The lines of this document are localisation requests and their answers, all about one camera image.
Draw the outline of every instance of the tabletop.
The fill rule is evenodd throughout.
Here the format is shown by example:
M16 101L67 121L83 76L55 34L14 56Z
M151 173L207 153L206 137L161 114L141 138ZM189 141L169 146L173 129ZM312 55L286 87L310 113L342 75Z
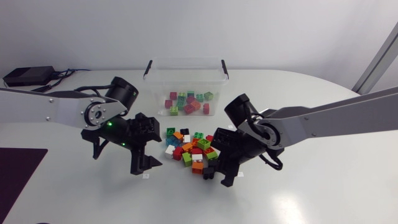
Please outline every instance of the tabletop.
M77 72L52 91L108 85L122 77L139 90L127 118L139 112L156 117L162 139L168 127L205 135L218 127L235 130L223 108L242 93L259 111L311 108L357 96L299 73L230 70L214 116L159 116L143 73ZM4 223L398 222L397 131L304 140L285 148L281 171L260 158L245 162L232 187L220 184L222 174L203 180L181 161L166 158L165 141L146 146L146 154L163 165L145 171L148 179L131 175L128 150L109 143L94 160L80 131L55 123L0 125L0 147L49 150Z

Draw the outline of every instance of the transparent plastic container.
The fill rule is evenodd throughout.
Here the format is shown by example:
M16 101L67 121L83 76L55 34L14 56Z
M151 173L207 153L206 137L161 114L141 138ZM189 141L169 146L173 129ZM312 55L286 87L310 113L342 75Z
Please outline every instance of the transparent plastic container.
M214 115L228 80L224 60L214 57L154 58L144 74L144 81L157 103L158 114L164 116Z

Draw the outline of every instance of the green lego brick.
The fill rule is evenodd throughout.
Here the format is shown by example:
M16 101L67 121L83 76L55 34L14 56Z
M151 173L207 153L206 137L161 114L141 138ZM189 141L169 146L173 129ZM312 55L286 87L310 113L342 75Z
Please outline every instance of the green lego brick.
M189 152L184 152L182 154L182 159L184 161L185 167L192 166L192 157Z
M208 149L210 147L210 143L211 142L209 140L207 140L207 139L201 139L201 140L198 141L197 146L199 148L201 148L202 150L206 150L206 149Z
M218 158L217 152L211 152L206 154L206 158L208 160L217 159Z
M172 115L172 116L178 115L178 108L176 106L170 107L170 115Z
M195 92L188 90L187 91L187 97L190 97L190 96L195 96Z
M178 101L177 108L178 110L184 110L184 101Z
M168 138L168 137L173 136L174 132L175 132L175 128L167 128L166 137Z
M205 93L205 99L206 100L212 100L214 95L210 92Z
M203 94L197 94L197 102L203 102Z
M203 133L195 133L193 138L203 139Z

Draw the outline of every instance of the red lego brick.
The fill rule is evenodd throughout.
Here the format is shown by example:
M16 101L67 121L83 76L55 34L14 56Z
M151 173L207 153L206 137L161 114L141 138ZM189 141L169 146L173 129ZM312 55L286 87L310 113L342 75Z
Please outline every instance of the red lego brick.
M176 100L177 99L177 92L170 92L170 100Z
M192 105L185 105L185 106L184 106L184 111L185 111L187 114L190 114L190 113L192 113L192 112L195 111L195 108L194 108Z
M181 146L177 146L173 152L173 159L180 161L182 158L182 153L184 152L184 150L182 149Z
M192 103L192 102L194 102L195 100L196 100L195 97L189 96L189 97L187 98L187 103Z
M213 140L213 136L207 135L207 136L206 136L206 140L207 140L207 141L212 141L212 140Z
M201 149L199 149L198 147L193 147L191 149L191 154L202 154L203 151Z
M199 110L200 109L200 103L197 102L196 100L191 102L191 105L195 108L195 110Z
M206 150L203 151L204 154L208 154L214 152L214 149L212 147L207 148Z
M209 106L208 103L205 103L205 104L203 105L203 113L204 113L204 114L209 114L209 113L210 113L210 106Z
M193 174L203 174L203 163L202 162L192 162L192 173Z
M169 109L172 106L173 106L173 101L172 100L165 100L164 101L164 107L166 107L167 109Z

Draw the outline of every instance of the power adapter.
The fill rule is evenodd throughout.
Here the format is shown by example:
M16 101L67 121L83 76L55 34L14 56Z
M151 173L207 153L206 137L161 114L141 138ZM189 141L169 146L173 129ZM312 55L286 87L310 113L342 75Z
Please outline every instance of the power adapter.
M52 66L16 68L3 80L8 86L46 85L55 72Z

